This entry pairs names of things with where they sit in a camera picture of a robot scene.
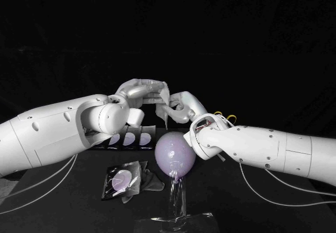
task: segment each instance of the purple balloon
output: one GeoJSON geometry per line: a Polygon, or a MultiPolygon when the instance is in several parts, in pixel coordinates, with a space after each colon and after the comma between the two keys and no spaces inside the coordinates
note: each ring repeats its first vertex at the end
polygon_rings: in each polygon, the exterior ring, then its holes
{"type": "Polygon", "coordinates": [[[197,153],[182,132],[166,133],[156,144],[156,163],[162,171],[178,180],[189,172],[197,153]]]}

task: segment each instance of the white cable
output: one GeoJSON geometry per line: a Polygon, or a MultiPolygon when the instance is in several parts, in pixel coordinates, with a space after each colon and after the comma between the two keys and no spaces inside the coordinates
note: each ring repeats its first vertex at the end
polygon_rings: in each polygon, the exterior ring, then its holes
{"type": "Polygon", "coordinates": [[[70,169],[70,171],[68,171],[68,173],[67,173],[64,179],[62,179],[61,182],[57,184],[57,186],[55,186],[38,199],[35,199],[32,202],[29,202],[28,204],[22,205],[22,206],[18,207],[18,208],[15,208],[13,210],[8,210],[8,211],[5,211],[5,212],[0,212],[0,215],[2,215],[2,214],[6,214],[6,213],[9,213],[9,212],[12,212],[12,211],[15,211],[15,210],[18,210],[18,209],[21,209],[21,208],[23,208],[23,207],[28,206],[28,205],[31,205],[34,202],[36,202],[36,201],[58,187],[58,185],[62,183],[62,181],[65,180],[65,178],[67,178],[67,176],[68,176],[68,174],[70,174],[70,172],[71,172],[71,170],[72,170],[72,167],[74,167],[74,164],[75,164],[75,160],[74,160],[71,169],[70,169]]]}
{"type": "Polygon", "coordinates": [[[309,192],[309,193],[318,193],[318,194],[323,194],[323,195],[329,195],[329,196],[335,196],[335,197],[336,197],[336,194],[333,194],[333,193],[318,192],[318,191],[308,190],[308,189],[303,189],[303,188],[299,188],[299,187],[290,185],[289,183],[286,183],[284,181],[282,181],[282,180],[276,177],[276,175],[274,175],[267,169],[266,169],[266,171],[271,174],[271,176],[273,176],[282,183],[284,183],[284,184],[286,184],[287,186],[290,186],[292,188],[296,188],[296,189],[299,189],[299,190],[302,190],[302,191],[305,191],[305,192],[309,192]]]}
{"type": "MultiPolygon", "coordinates": [[[[244,179],[246,179],[247,185],[248,185],[248,187],[253,189],[253,187],[251,187],[251,185],[250,185],[250,183],[248,183],[248,181],[247,181],[246,175],[244,175],[241,163],[240,163],[240,169],[241,169],[241,173],[243,173],[243,177],[244,177],[244,179]]],[[[276,202],[273,202],[271,200],[266,199],[257,192],[256,192],[256,194],[257,194],[266,201],[271,202],[273,204],[283,205],[283,206],[290,206],[290,207],[303,207],[303,206],[321,205],[321,204],[328,204],[328,203],[336,203],[336,201],[323,201],[323,202],[316,202],[316,203],[303,204],[303,205],[287,205],[287,204],[276,203],[276,202]]]]}
{"type": "Polygon", "coordinates": [[[58,170],[58,172],[57,172],[54,175],[51,175],[45,180],[42,180],[39,183],[36,183],[36,184],[32,185],[31,187],[25,188],[23,190],[21,190],[21,191],[12,193],[10,195],[8,195],[8,196],[5,196],[5,197],[0,197],[0,200],[5,199],[5,198],[12,197],[12,196],[15,196],[15,195],[18,195],[19,193],[25,192],[26,190],[29,190],[31,188],[36,187],[36,186],[41,185],[44,182],[47,182],[47,181],[65,169],[65,167],[70,165],[72,159],[68,161],[68,163],[64,165],[64,167],[58,170]]]}

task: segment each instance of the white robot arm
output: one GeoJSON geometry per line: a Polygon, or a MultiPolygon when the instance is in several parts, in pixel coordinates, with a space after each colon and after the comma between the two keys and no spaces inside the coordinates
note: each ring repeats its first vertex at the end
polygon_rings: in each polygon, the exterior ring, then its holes
{"type": "MultiPolygon", "coordinates": [[[[225,151],[238,163],[336,186],[336,139],[250,126],[233,127],[222,115],[207,113],[192,94],[188,93],[186,99],[182,98],[179,102],[188,111],[192,109],[202,113],[198,118],[189,117],[191,131],[185,134],[188,144],[202,159],[208,160],[225,151]]],[[[182,113],[181,109],[169,107],[165,107],[165,111],[175,120],[182,113]]]]}
{"type": "Polygon", "coordinates": [[[143,103],[165,84],[133,79],[114,95],[91,95],[19,114],[0,124],[0,177],[70,158],[116,135],[126,123],[139,127],[143,103]]]}

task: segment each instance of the black table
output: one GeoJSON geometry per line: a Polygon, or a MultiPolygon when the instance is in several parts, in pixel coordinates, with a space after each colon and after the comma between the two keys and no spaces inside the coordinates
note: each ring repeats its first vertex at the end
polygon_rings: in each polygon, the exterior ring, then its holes
{"type": "MultiPolygon", "coordinates": [[[[158,139],[166,133],[158,129],[158,139]]],[[[264,201],[246,184],[238,163],[225,157],[197,159],[186,175],[188,214],[212,212],[221,232],[335,232],[336,216],[328,205],[284,207],[264,201]]],[[[54,174],[68,160],[31,169],[13,192],[54,174]]],[[[247,179],[269,199],[282,203],[312,203],[322,197],[284,186],[263,169],[244,166],[247,179]]],[[[48,182],[9,198],[6,211],[42,196],[58,184],[68,169],[48,182]]],[[[313,189],[308,179],[276,172],[292,184],[313,189]]],[[[155,151],[97,151],[78,155],[72,171],[58,188],[25,208],[0,215],[0,232],[32,233],[132,233],[134,220],[168,216],[169,177],[156,164],[155,151]],[[133,161],[149,161],[147,168],[166,183],[162,192],[145,191],[127,204],[122,199],[101,202],[107,167],[133,161]]]]}

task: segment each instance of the black background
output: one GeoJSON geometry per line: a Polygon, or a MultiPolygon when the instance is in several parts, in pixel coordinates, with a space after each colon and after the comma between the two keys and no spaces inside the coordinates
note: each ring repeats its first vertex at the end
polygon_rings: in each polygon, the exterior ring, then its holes
{"type": "Polygon", "coordinates": [[[332,0],[2,2],[0,122],[139,78],[238,125],[336,137],[335,22],[332,0]]]}

